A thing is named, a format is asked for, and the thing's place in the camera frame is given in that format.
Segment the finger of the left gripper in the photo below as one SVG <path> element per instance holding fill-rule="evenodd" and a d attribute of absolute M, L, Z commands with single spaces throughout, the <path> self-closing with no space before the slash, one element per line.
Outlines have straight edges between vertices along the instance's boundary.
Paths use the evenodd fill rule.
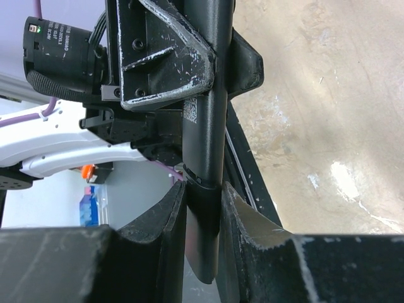
<path fill-rule="evenodd" d="M 261 54 L 235 29 L 229 47 L 227 73 L 228 99 L 260 87 L 264 82 L 264 62 Z"/>

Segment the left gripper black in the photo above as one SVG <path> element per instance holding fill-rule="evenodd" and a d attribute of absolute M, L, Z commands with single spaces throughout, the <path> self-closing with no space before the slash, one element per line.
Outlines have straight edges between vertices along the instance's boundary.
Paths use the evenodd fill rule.
<path fill-rule="evenodd" d="M 105 3 L 108 139 L 168 166 L 182 158 L 180 106 L 172 103 L 207 92 L 215 77 L 213 50 L 179 8 L 177 1 Z"/>

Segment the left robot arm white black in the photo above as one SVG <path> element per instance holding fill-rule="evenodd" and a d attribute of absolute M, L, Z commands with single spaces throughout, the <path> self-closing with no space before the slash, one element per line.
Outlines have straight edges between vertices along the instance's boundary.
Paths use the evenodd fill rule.
<path fill-rule="evenodd" d="M 23 69 L 55 97 L 35 119 L 1 118 L 1 188 L 90 163 L 182 163 L 188 183 L 222 183 L 228 102 L 263 82 L 234 30 L 234 1 L 106 1 L 92 30 L 28 17 Z"/>

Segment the black remote battery cover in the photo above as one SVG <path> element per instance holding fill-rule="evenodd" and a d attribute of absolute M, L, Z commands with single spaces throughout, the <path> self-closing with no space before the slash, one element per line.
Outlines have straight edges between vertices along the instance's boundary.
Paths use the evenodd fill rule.
<path fill-rule="evenodd" d="M 218 272 L 221 189 L 186 184 L 185 255 L 196 277 L 211 284 Z"/>

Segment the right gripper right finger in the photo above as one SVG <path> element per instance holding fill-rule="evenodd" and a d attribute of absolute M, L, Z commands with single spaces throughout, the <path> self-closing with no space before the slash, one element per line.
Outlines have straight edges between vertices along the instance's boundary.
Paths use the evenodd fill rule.
<path fill-rule="evenodd" d="M 400 235 L 293 234 L 222 193 L 222 302 L 402 302 Z"/>

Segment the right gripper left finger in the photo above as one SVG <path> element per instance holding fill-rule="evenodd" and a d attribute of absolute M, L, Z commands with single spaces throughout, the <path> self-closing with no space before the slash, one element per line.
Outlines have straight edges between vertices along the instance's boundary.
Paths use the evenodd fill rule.
<path fill-rule="evenodd" d="M 2 302 L 180 302 L 186 185 L 138 218 L 98 227 L 2 229 Z"/>

